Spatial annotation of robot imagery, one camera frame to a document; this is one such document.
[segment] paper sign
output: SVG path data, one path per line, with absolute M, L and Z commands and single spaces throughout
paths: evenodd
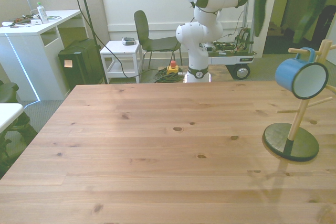
M 65 68 L 72 68 L 72 60 L 64 60 Z

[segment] white desk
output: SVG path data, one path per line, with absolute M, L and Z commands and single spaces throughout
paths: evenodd
M 18 84 L 23 101 L 64 100 L 70 89 L 58 53 L 71 42 L 88 38 L 79 10 L 47 11 L 47 15 L 61 19 L 31 27 L 0 27 L 0 63 L 11 82 Z
M 123 70 L 128 77 L 136 76 L 137 83 L 140 83 L 140 74 L 143 66 L 143 55 L 139 41 L 135 45 L 125 46 L 121 41 L 110 41 L 106 46 L 120 59 Z M 106 75 L 110 82 L 111 78 L 125 78 L 119 61 L 104 47 L 100 51 L 101 60 Z M 112 62 L 107 66 L 106 59 L 111 58 Z
M 23 106 L 19 103 L 0 103 L 0 133 L 23 112 Z

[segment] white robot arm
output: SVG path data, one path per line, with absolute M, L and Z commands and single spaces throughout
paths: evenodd
M 186 23 L 176 30 L 178 41 L 188 51 L 189 68 L 187 82 L 209 82 L 208 52 L 199 47 L 200 43 L 218 40 L 223 33 L 223 27 L 218 22 L 222 8 L 238 7 L 247 0 L 189 0 L 193 6 L 196 22 Z

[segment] led light strip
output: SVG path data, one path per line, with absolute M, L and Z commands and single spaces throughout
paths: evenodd
M 30 80 L 30 78 L 29 78 L 29 76 L 28 76 L 28 74 L 27 74 L 27 72 L 26 72 L 25 67 L 22 65 L 22 62 L 21 62 L 21 60 L 20 60 L 20 57 L 19 57 L 19 55 L 17 54 L 17 52 L 16 52 L 16 50 L 15 50 L 15 48 L 14 48 L 12 42 L 11 42 L 11 39 L 9 38 L 9 36 L 8 36 L 7 34 L 5 34 L 5 36 L 7 37 L 8 42 L 9 42 L 9 44 L 11 45 L 12 50 L 13 50 L 13 52 L 14 52 L 14 54 L 15 54 L 15 56 L 16 56 L 16 58 L 17 58 L 19 64 L 20 64 L 20 66 L 21 66 L 23 72 L 25 73 L 25 75 L 26 75 L 26 77 L 27 77 L 27 80 L 28 80 L 28 82 L 29 82 L 29 84 L 30 84 L 30 86 L 31 86 L 31 88 L 32 88 L 32 90 L 33 90 L 35 96 L 36 96 L 36 99 L 37 99 L 37 101 L 35 101 L 35 102 L 31 103 L 31 104 L 26 105 L 26 106 L 25 106 L 25 108 L 26 108 L 26 107 L 28 107 L 29 105 L 32 105 L 32 104 L 34 104 L 34 103 L 36 103 L 36 102 L 39 102 L 39 101 L 41 101 L 41 100 L 40 100 L 40 97 L 38 97 L 38 94 L 37 94 L 37 92 L 36 92 L 36 90 L 35 90 L 35 88 L 34 88 L 34 85 L 32 84 L 32 82 L 31 82 L 31 80 Z

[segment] mug rack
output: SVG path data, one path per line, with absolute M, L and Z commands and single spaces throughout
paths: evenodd
M 332 41 L 325 39 L 322 41 L 318 51 L 315 51 L 315 62 L 324 64 L 330 50 L 336 49 Z M 309 55 L 306 49 L 289 48 L 289 52 L 296 54 Z M 336 87 L 325 85 L 326 89 L 336 92 Z M 281 110 L 277 113 L 296 113 L 294 121 L 290 123 L 275 123 L 268 126 L 262 139 L 267 147 L 277 155 L 292 161 L 309 161 L 317 156 L 319 143 L 316 138 L 300 127 L 306 109 L 314 105 L 331 101 L 332 97 L 309 104 L 310 99 L 300 99 L 297 110 Z

